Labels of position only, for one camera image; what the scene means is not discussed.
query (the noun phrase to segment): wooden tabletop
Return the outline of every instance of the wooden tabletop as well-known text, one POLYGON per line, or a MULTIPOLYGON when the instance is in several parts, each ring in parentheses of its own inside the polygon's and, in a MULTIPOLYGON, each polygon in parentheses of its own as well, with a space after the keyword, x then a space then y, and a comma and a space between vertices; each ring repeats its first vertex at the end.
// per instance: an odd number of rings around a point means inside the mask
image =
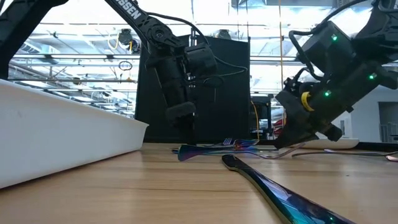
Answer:
MULTIPOLYGON (((220 156, 178 162, 172 146, 145 144, 141 151, 0 190, 0 223, 280 223, 220 156)), ((397 163, 335 155, 240 158, 356 223, 397 223, 397 163)))

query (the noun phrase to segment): black cable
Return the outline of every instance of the black cable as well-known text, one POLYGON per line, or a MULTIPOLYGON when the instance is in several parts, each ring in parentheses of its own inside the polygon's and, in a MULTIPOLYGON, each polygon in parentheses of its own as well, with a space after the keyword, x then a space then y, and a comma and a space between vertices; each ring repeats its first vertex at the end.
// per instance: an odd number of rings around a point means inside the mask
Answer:
MULTIPOLYGON (((154 12, 147 12, 148 15, 150 16, 157 16, 160 18, 164 18, 164 19, 170 19, 170 20, 174 20, 174 21, 179 21, 182 23, 185 23, 186 25, 190 26, 193 30, 195 30, 196 32, 198 32, 198 34, 200 35, 201 38, 203 38, 203 40, 205 41, 205 43, 207 45, 209 45, 209 41, 207 40, 206 36, 199 30, 199 28, 197 28, 195 25, 193 25, 191 22, 186 21, 185 19, 181 19, 181 18, 177 18, 177 17, 173 17, 173 16, 166 16, 166 15, 162 15, 162 14, 158 14, 158 13, 154 13, 154 12)), ((236 75, 236 74, 240 74, 243 72, 247 72, 248 68, 246 67, 242 67, 242 66, 237 66, 237 65, 232 65, 228 62, 225 62, 224 60, 218 58, 217 56, 214 56, 214 58, 216 59, 216 61, 218 61, 219 63, 222 63, 224 65, 233 67, 233 68, 240 68, 242 69, 239 72, 234 72, 234 73, 229 73, 229 74, 224 74, 224 75, 219 75, 219 76, 228 76, 228 75, 236 75)))
POLYGON ((311 76, 318 80, 318 81, 322 81, 323 77, 320 77, 318 75, 315 74, 315 71, 313 69, 313 66, 311 64, 310 59, 307 57, 307 55, 305 54, 303 48, 301 48, 299 42, 297 41, 297 39, 295 38, 294 35, 312 35, 312 34, 316 34, 317 32, 321 31, 324 27, 324 25, 329 21, 329 19, 331 19, 333 16, 337 15, 338 13, 340 13, 341 11, 355 5, 361 2, 364 2, 366 0, 355 0, 355 1, 351 1, 347 4, 345 4, 344 6, 341 6, 339 8, 337 8, 336 10, 334 10, 332 13, 330 13, 328 16, 326 16, 321 23, 319 23, 314 29, 312 29, 311 31, 297 31, 297 30, 291 30, 289 32, 289 39, 290 41, 292 41, 293 46, 297 49, 298 55, 301 59, 301 61, 305 64, 305 66, 307 66, 307 68, 310 70, 310 74, 311 76))
POLYGON ((119 62, 119 69, 122 71, 130 71, 132 69, 132 63, 126 60, 119 62))
POLYGON ((326 58, 326 68, 325 68, 325 72, 323 74, 322 80, 320 82, 321 86, 326 85, 327 81, 331 77, 331 73, 332 73, 332 70, 333 70, 333 68, 332 68, 333 65, 331 63, 331 60, 330 60, 330 57, 329 57, 328 53, 326 53, 325 58, 326 58))
POLYGON ((311 64, 310 59, 307 57, 305 54, 303 48, 301 48, 299 42, 295 38, 294 35, 311 35, 311 31, 308 32, 302 32, 302 31, 296 31, 296 30, 291 30, 289 31, 289 39, 292 41, 293 46, 297 49, 298 55, 300 56, 301 61, 307 66, 307 68, 310 70, 311 74, 314 74, 314 69, 311 64))
POLYGON ((368 152, 301 152, 293 154, 292 157, 297 156, 305 156, 305 155, 313 155, 313 154, 334 154, 334 155, 347 155, 347 156, 371 156, 371 157, 382 157, 382 156, 393 156, 398 154, 397 152, 389 152, 389 153, 368 153, 368 152))
POLYGON ((341 11, 343 11, 343 10, 345 10, 345 9, 351 7, 351 6, 354 6, 354 5, 356 5, 356 4, 359 4, 359 3, 361 3, 361 2, 365 2, 365 1, 367 1, 367 0, 354 0, 354 1, 351 1, 351 2, 349 2, 349 3, 347 3, 347 4, 345 4, 344 6, 340 6, 339 8, 337 8, 336 10, 334 10, 333 12, 331 12, 331 14, 327 15, 327 16, 321 21, 321 23, 320 23, 319 25, 317 25, 317 26, 314 28, 314 32, 317 31, 317 27, 322 28, 323 24, 326 24, 326 22, 328 22, 329 19, 331 19, 333 16, 339 14, 341 11))
POLYGON ((293 78, 293 83, 297 83, 297 81, 299 80, 301 74, 302 74, 304 71, 310 73, 310 70, 309 70, 308 68, 301 68, 301 69, 297 72, 297 74, 294 76, 294 78, 293 78))
POLYGON ((205 87, 218 88, 218 87, 221 87, 224 85, 224 79, 217 75, 212 76, 212 77, 204 79, 202 85, 205 87), (212 79, 218 79, 218 81, 220 81, 219 84, 218 85, 208 84, 208 81, 210 81, 212 79))
POLYGON ((1 10, 2 10, 2 8, 4 6, 4 3, 6 3, 6 0, 0 0, 0 13, 1 13, 1 10))

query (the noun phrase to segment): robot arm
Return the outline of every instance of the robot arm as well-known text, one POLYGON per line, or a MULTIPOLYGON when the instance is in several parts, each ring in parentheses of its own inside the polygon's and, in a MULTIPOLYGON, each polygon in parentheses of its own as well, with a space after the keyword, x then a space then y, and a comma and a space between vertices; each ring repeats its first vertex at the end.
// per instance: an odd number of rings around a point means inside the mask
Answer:
POLYGON ((298 58, 307 65, 305 70, 318 81, 299 82, 301 70, 284 82, 284 89, 276 96, 286 112, 286 124, 275 140, 277 148, 318 139, 317 132, 337 141, 342 132, 331 123, 334 119, 345 111, 352 112, 352 106, 378 85, 397 89, 397 77, 382 67, 398 59, 395 1, 374 1, 368 23, 353 39, 329 18, 311 32, 298 32, 312 34, 302 48, 295 47, 298 58), (313 74, 312 64, 323 77, 313 74))
MULTIPOLYGON (((26 38, 55 6, 68 0, 13 1, 0 16, 0 74, 26 38)), ((138 7, 137 1, 105 0, 138 34, 150 57, 148 69, 156 71, 167 104, 166 117, 190 144, 193 140, 195 105, 190 101, 191 77, 214 75, 216 61, 207 44, 186 47, 170 28, 138 7)))

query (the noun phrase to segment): cable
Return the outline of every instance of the cable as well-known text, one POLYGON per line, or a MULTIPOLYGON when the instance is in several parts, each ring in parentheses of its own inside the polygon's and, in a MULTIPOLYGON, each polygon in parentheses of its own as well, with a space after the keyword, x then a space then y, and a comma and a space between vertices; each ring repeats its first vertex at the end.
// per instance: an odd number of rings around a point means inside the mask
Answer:
POLYGON ((122 71, 130 71, 132 69, 132 63, 126 60, 119 62, 119 69, 122 71))
POLYGON ((321 29, 321 28, 322 28, 321 26, 323 26, 324 24, 326 24, 326 22, 328 22, 329 19, 331 19, 333 16, 339 14, 341 11, 343 11, 343 10, 345 10, 345 9, 351 7, 351 6, 354 6, 354 5, 356 5, 356 4, 359 4, 359 3, 361 3, 361 2, 365 2, 365 1, 367 1, 367 0, 354 0, 354 1, 351 1, 351 2, 349 2, 349 3, 347 3, 347 4, 345 4, 344 6, 340 6, 339 8, 337 8, 336 10, 334 10, 333 12, 331 12, 331 14, 329 14, 328 16, 326 16, 326 17, 322 20, 322 22, 321 22, 318 26, 316 26, 316 27, 314 28, 314 30, 315 30, 314 32, 316 32, 317 29, 321 29))
POLYGON ((260 141, 260 126, 259 126, 260 121, 259 121, 259 115, 257 114, 257 109, 256 109, 256 106, 254 105, 253 101, 250 101, 250 103, 253 105, 254 113, 256 114, 256 121, 257 121, 257 123, 256 123, 256 124, 257 124, 257 140, 260 141))
POLYGON ((120 34, 120 32, 118 33, 118 36, 116 37, 116 45, 114 47, 111 45, 111 34, 108 35, 108 46, 109 46, 110 49, 116 50, 118 48, 118 46, 119 46, 119 34, 120 34))
POLYGON ((198 85, 198 83, 196 82, 197 80, 204 80, 201 84, 204 87, 219 88, 224 85, 224 79, 218 75, 211 75, 211 76, 206 75, 206 76, 201 76, 198 78, 193 78, 193 79, 187 80, 187 81, 189 82, 190 85, 198 85), (220 84, 218 84, 218 85, 208 84, 208 81, 210 81, 214 78, 218 79, 220 81, 220 84))
POLYGON ((332 72, 332 70, 333 70, 333 68, 332 68, 332 63, 331 63, 331 61, 330 61, 330 58, 329 58, 329 54, 328 54, 328 53, 325 54, 325 58, 326 58, 326 68, 325 68, 325 72, 324 72, 324 74, 323 74, 322 80, 321 80, 321 82, 320 82, 321 86, 326 85, 327 81, 328 81, 328 80, 330 79, 330 77, 331 77, 331 72, 332 72))
MULTIPOLYGON (((162 15, 162 14, 154 13, 154 12, 147 12, 147 14, 150 15, 150 16, 157 16, 157 17, 160 17, 160 18, 163 18, 163 19, 170 19, 170 20, 173 20, 173 21, 179 21, 179 22, 185 23, 186 25, 190 26, 193 30, 195 30, 196 32, 198 32, 198 34, 200 35, 200 37, 205 41, 205 43, 206 43, 207 45, 210 45, 208 39, 207 39, 206 36, 199 30, 199 28, 197 28, 197 27, 196 27, 195 25, 193 25, 191 22, 186 21, 185 19, 181 19, 181 18, 177 18, 177 17, 173 17, 173 16, 166 16, 166 15, 162 15)), ((239 74, 239 73, 246 72, 246 71, 248 70, 248 68, 246 68, 246 67, 237 66, 237 65, 231 65, 230 63, 223 61, 222 59, 218 58, 217 56, 214 56, 214 58, 216 59, 217 62, 222 63, 222 64, 224 64, 224 65, 227 65, 227 66, 230 66, 230 67, 233 67, 233 68, 241 68, 241 69, 242 69, 240 72, 230 73, 230 74, 224 74, 224 75, 220 75, 220 76, 235 75, 235 74, 239 74)))
POLYGON ((309 70, 308 68, 301 68, 301 69, 297 72, 297 74, 294 76, 294 78, 293 78, 293 83, 297 83, 297 82, 298 82, 298 80, 299 80, 301 74, 302 74, 304 71, 310 73, 310 70, 309 70))
POLYGON ((334 155, 346 155, 346 156, 371 156, 371 157, 386 157, 393 156, 398 154, 398 152, 389 152, 389 153, 373 153, 373 152, 337 152, 337 151, 323 151, 323 152, 301 152, 293 154, 292 157, 297 156, 306 156, 306 155, 314 155, 314 154, 334 154, 334 155))
POLYGON ((321 81, 322 77, 319 77, 318 75, 315 74, 313 66, 311 64, 310 59, 308 59, 307 55, 305 54, 303 48, 301 48, 299 42, 297 41, 297 39, 294 37, 294 35, 312 35, 312 34, 316 34, 317 32, 321 31, 323 29, 323 26, 329 21, 329 19, 331 19, 333 16, 337 15, 338 13, 340 13, 341 11, 355 5, 361 2, 364 2, 366 0, 355 0, 355 1, 351 1, 348 4, 345 4, 344 6, 341 6, 339 8, 337 8, 336 10, 334 10, 332 13, 330 13, 328 16, 326 16, 321 23, 319 23, 314 29, 312 29, 311 31, 297 31, 297 30, 291 30, 289 32, 289 39, 292 41, 292 44, 294 45, 294 47, 297 49, 297 52, 300 56, 301 61, 305 64, 305 66, 307 66, 307 68, 310 70, 310 74, 311 76, 318 80, 321 81))

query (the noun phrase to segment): white bin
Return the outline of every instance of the white bin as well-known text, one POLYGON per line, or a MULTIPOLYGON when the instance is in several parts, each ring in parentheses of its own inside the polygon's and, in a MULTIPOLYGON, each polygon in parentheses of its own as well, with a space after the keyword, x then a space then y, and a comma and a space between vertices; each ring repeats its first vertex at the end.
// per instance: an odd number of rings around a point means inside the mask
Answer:
POLYGON ((0 80, 0 188, 138 150, 146 127, 0 80))

